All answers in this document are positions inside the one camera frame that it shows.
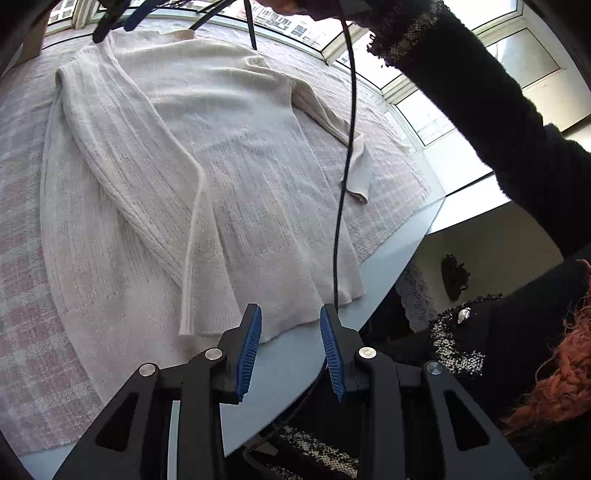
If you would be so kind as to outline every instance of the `window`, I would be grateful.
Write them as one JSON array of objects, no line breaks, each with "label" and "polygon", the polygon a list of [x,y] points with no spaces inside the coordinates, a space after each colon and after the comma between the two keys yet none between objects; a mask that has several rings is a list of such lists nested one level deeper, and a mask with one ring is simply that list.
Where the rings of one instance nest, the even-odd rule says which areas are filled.
[{"label": "window", "polygon": [[[131,0],[131,3],[129,4],[129,7],[130,7],[130,8],[131,8],[131,7],[139,7],[139,6],[140,6],[141,4],[143,4],[143,3],[144,3],[144,0]],[[197,3],[197,2],[189,2],[189,3],[188,3],[186,6],[185,6],[185,8],[191,8],[191,6],[190,6],[190,5],[191,5],[191,4],[194,4],[194,3]],[[203,5],[207,5],[207,3],[208,3],[208,2],[199,2],[199,3],[201,3],[201,4],[203,4]],[[99,4],[99,12],[105,12],[106,10],[107,10],[107,9],[104,7],[104,5],[103,5],[103,4]]]},{"label": "window", "polygon": [[420,90],[407,96],[397,107],[425,145],[454,129],[453,123]]},{"label": "window", "polygon": [[445,4],[470,30],[517,10],[517,0],[445,0]]},{"label": "window", "polygon": [[521,88],[559,70],[548,51],[528,29],[505,37],[487,48]]},{"label": "window", "polygon": [[[243,2],[234,2],[227,8],[227,11],[224,11],[224,14],[246,20]],[[256,24],[302,41],[316,50],[323,49],[341,32],[340,21],[334,18],[315,22],[304,15],[284,17],[276,14],[271,8],[263,7],[254,1],[252,2],[252,16]]]},{"label": "window", "polygon": [[406,147],[408,147],[408,151],[410,154],[416,153],[417,149],[414,148],[414,145],[410,141],[408,135],[402,129],[402,127],[400,126],[400,123],[394,118],[394,115],[392,115],[390,112],[386,112],[384,114],[384,116],[386,117],[386,119],[388,120],[388,122],[390,123],[390,125],[392,126],[394,131],[398,134],[398,136],[400,138],[400,143],[402,145],[405,145]]},{"label": "window", "polygon": [[[559,69],[552,56],[528,29],[493,43],[487,50],[521,88]],[[454,129],[447,117],[420,91],[410,94],[396,106],[425,145]]]},{"label": "window", "polygon": [[[143,1],[144,0],[131,0],[131,6],[137,7],[139,4],[143,3]],[[174,1],[167,0],[166,3],[170,4],[170,3],[174,3]],[[190,0],[185,5],[182,5],[180,8],[189,8],[191,10],[201,10],[202,8],[205,8],[206,6],[208,6],[211,3],[212,3],[212,0]],[[228,11],[228,8],[229,7],[222,9],[222,11],[220,13],[225,13],[226,11]]]},{"label": "window", "polygon": [[301,25],[298,25],[297,27],[295,27],[291,31],[291,34],[295,35],[296,37],[301,37],[304,33],[306,33],[306,29],[304,27],[302,27]]},{"label": "window", "polygon": [[72,18],[75,6],[76,1],[74,0],[61,0],[61,2],[59,2],[51,11],[48,23],[52,24],[64,20],[65,18]]},{"label": "window", "polygon": [[[382,59],[374,57],[368,52],[368,44],[371,42],[370,35],[371,32],[366,33],[353,45],[355,70],[377,88],[383,88],[401,73],[394,67],[387,67]],[[337,61],[350,67],[349,53],[343,53]]]}]

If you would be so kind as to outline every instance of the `black clamp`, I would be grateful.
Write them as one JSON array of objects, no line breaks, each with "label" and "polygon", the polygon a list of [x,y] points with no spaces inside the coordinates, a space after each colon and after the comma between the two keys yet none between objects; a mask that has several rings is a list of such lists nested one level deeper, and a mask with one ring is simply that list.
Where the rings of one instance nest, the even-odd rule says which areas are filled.
[{"label": "black clamp", "polygon": [[184,365],[141,365],[70,452],[54,480],[166,480],[174,400],[180,400],[177,472],[183,480],[224,475],[220,403],[238,404],[248,392],[262,314],[246,308],[240,326],[217,348]]},{"label": "black clamp", "polygon": [[320,330],[333,391],[365,406],[358,480],[428,480],[435,472],[444,480],[532,479],[442,364],[412,367],[364,346],[332,304],[320,311]]}]

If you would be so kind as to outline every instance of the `black cable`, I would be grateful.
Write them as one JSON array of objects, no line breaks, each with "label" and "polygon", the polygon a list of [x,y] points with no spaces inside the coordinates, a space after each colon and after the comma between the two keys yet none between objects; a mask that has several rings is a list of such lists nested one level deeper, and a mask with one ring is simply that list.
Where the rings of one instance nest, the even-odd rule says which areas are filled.
[{"label": "black cable", "polygon": [[45,50],[46,48],[52,47],[53,45],[59,45],[60,43],[64,43],[70,40],[75,40],[77,38],[85,38],[85,37],[91,37],[92,33],[87,33],[86,35],[78,35],[77,37],[69,37],[69,38],[64,38],[64,40],[60,40],[60,41],[56,41],[55,43],[50,43],[49,45],[45,45],[41,50]]},{"label": "black cable", "polygon": [[269,478],[271,480],[278,480],[278,479],[282,480],[281,477],[279,475],[277,475],[275,472],[270,470],[268,467],[266,467],[262,463],[256,461],[252,457],[251,452],[253,450],[256,450],[257,448],[259,448],[264,443],[271,440],[275,435],[277,435],[281,430],[283,430],[285,425],[287,425],[289,422],[291,422],[293,420],[293,418],[300,412],[302,407],[305,405],[305,403],[311,397],[312,393],[318,387],[318,384],[320,383],[320,381],[322,379],[322,375],[324,374],[325,370],[326,370],[326,358],[324,359],[324,362],[322,362],[322,367],[320,367],[320,372],[318,373],[318,376],[314,380],[314,383],[312,383],[312,385],[308,389],[308,392],[305,394],[304,398],[302,398],[301,401],[298,403],[297,407],[295,407],[293,409],[293,411],[284,420],[282,420],[279,423],[279,425],[275,426],[275,428],[273,428],[273,430],[271,432],[269,432],[267,435],[265,435],[260,442],[254,444],[253,446],[251,446],[249,448],[245,448],[242,451],[242,457],[246,460],[246,462],[251,467],[255,468],[256,470],[259,470],[266,478]]},{"label": "black cable", "polygon": [[244,0],[244,11],[246,13],[246,23],[248,24],[248,34],[251,38],[252,49],[257,50],[255,36],[255,21],[252,17],[251,0]]},{"label": "black cable", "polygon": [[345,34],[345,42],[347,44],[347,51],[349,52],[349,63],[351,66],[351,122],[349,129],[349,145],[347,147],[347,159],[345,160],[345,173],[343,175],[343,182],[340,186],[339,211],[336,215],[336,229],[335,229],[335,245],[333,247],[333,291],[335,295],[334,304],[335,310],[339,311],[339,279],[337,276],[337,256],[339,253],[339,235],[340,223],[343,217],[343,205],[345,204],[345,193],[347,191],[347,179],[349,178],[349,166],[351,164],[351,156],[353,156],[353,138],[355,135],[355,115],[357,113],[357,72],[355,72],[355,57],[353,56],[353,42],[351,42],[351,35],[349,34],[349,27],[345,19],[345,13],[341,7],[339,12],[340,23],[343,26],[343,33]]},{"label": "black cable", "polygon": [[[345,193],[347,191],[347,178],[349,177],[349,166],[351,164],[351,157],[353,156],[353,139],[355,134],[355,116],[357,111],[357,73],[355,71],[355,57],[353,56],[353,42],[351,41],[351,36],[349,34],[349,27],[347,26],[347,22],[345,20],[345,13],[343,12],[342,8],[339,12],[339,18],[341,25],[343,27],[343,33],[345,34],[345,41],[347,44],[347,51],[349,52],[349,59],[351,65],[351,120],[350,120],[350,130],[349,130],[349,145],[347,148],[347,158],[345,160],[345,173],[343,175],[343,182],[340,188],[340,199],[339,199],[339,210],[337,212],[337,219],[336,219],[336,229],[335,229],[335,245],[333,247],[333,288],[335,290],[335,309],[338,310],[339,308],[339,281],[337,278],[337,254],[339,251],[338,244],[339,244],[339,234],[340,234],[340,223],[343,217],[343,205],[345,203]],[[242,451],[242,456],[244,460],[254,469],[258,470],[263,476],[269,480],[282,480],[280,475],[277,475],[274,471],[272,471],[269,467],[263,465],[262,463],[255,460],[251,452],[256,450],[261,445],[269,441],[273,438],[277,433],[279,433],[285,425],[287,425],[302,409],[302,406],[306,403],[306,401],[311,397],[312,393],[316,390],[320,380],[322,379],[322,375],[324,374],[324,370],[326,369],[326,358],[322,363],[322,368],[318,373],[318,376],[312,383],[311,387],[309,388],[307,394],[302,398],[298,406],[285,418],[281,421],[281,423],[275,427],[270,433],[268,433],[260,442],[257,444],[245,448]]]},{"label": "black cable", "polygon": [[207,22],[211,17],[214,17],[215,15],[220,13],[224,8],[226,8],[228,5],[232,5],[233,3],[234,3],[234,0],[222,0],[220,2],[217,2],[215,4],[215,7],[211,8],[204,16],[202,16],[199,20],[197,20],[189,28],[191,30],[197,30],[199,27],[201,27],[201,25],[203,25],[205,22]]},{"label": "black cable", "polygon": [[[150,10],[148,12],[148,14],[141,20],[144,21],[146,19],[146,17],[150,14],[153,14],[156,10],[160,9],[160,8],[171,8],[171,9],[182,9],[185,5],[187,5],[191,0],[174,0],[174,1],[167,1],[165,3],[163,3],[162,5],[156,5],[152,10]],[[215,7],[216,5],[219,5],[223,0],[218,0],[217,2],[214,2],[212,4],[206,5],[205,7],[203,7],[201,10],[193,10],[197,15],[199,14],[204,14],[206,13],[209,9],[211,9],[212,7]],[[128,19],[128,17],[120,17],[117,22],[115,22],[113,24],[113,26],[111,26],[111,30],[117,30],[118,28],[121,28],[125,25],[125,21]]]}]

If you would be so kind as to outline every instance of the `black decorative object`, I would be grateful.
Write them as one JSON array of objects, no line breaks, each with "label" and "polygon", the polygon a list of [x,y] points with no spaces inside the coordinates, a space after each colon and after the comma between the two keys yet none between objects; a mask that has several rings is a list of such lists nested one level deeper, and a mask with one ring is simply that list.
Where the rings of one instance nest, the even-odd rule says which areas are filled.
[{"label": "black decorative object", "polygon": [[447,296],[451,301],[460,298],[460,294],[468,288],[470,272],[464,264],[457,264],[456,257],[449,254],[441,261],[441,277]]}]

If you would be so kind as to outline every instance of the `silver bolt head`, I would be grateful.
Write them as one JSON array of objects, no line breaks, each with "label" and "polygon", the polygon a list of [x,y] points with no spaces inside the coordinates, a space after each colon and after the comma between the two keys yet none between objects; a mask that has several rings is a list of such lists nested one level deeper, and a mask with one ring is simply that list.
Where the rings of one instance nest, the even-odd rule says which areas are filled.
[{"label": "silver bolt head", "polygon": [[149,377],[150,375],[154,375],[155,371],[156,371],[156,366],[154,364],[143,364],[139,368],[139,374],[142,377]]},{"label": "silver bolt head", "polygon": [[439,362],[429,362],[427,364],[427,372],[431,375],[441,375],[443,373],[443,365]]},{"label": "silver bolt head", "polygon": [[361,358],[373,358],[378,353],[370,346],[364,346],[359,349],[359,356]]},{"label": "silver bolt head", "polygon": [[223,352],[219,348],[210,348],[205,352],[205,358],[208,360],[217,360],[223,355]]}]

